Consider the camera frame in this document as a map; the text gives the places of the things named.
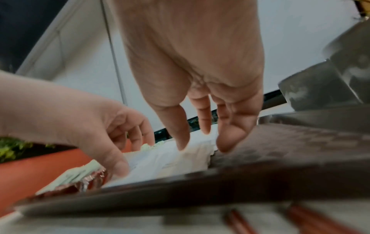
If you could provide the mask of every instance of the hand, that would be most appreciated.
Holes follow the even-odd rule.
[[[125,176],[127,132],[132,150],[155,143],[148,119],[117,101],[0,72],[0,136],[76,146]]]
[[[227,152],[262,108],[264,53],[256,0],[111,0],[130,66],[145,100],[183,149],[190,138],[186,95],[209,133],[217,103],[217,146]]]

